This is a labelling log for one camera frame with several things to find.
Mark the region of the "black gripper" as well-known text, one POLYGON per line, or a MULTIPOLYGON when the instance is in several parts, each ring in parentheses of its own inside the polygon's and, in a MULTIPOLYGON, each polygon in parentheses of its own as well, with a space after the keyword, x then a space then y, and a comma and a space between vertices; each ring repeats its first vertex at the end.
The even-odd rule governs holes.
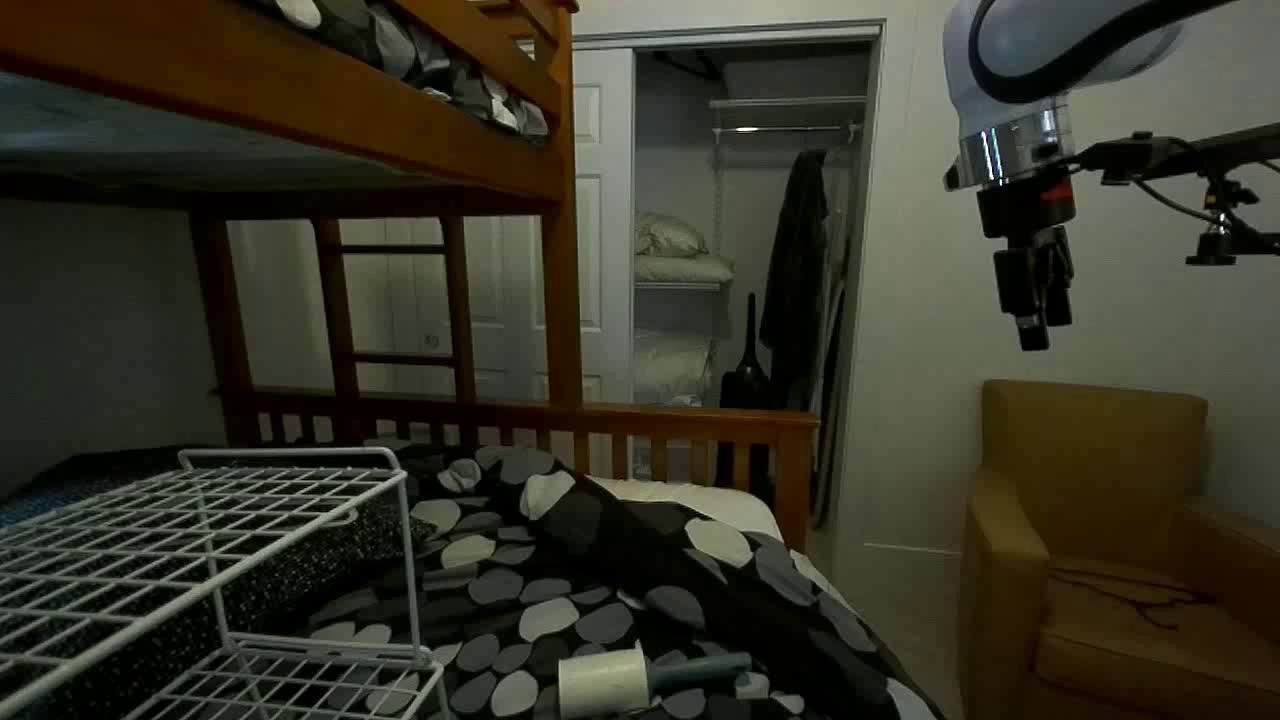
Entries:
POLYGON ((1046 352, 1047 333, 1072 322, 1072 251, 1066 225, 1076 217, 1072 177, 1047 171, 980 191, 980 225, 1002 239, 997 297, 1021 350, 1046 352))

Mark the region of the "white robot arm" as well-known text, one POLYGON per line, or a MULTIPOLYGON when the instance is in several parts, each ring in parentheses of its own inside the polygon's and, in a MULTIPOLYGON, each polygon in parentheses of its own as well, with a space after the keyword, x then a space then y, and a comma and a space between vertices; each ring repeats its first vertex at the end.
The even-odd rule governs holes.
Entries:
POLYGON ((1026 352, 1072 322, 1076 217, 1068 93, 1159 66, 1189 16, 1223 0, 955 0, 946 26, 946 82, 955 160, 946 188, 978 191, 997 239, 997 302, 1026 352))

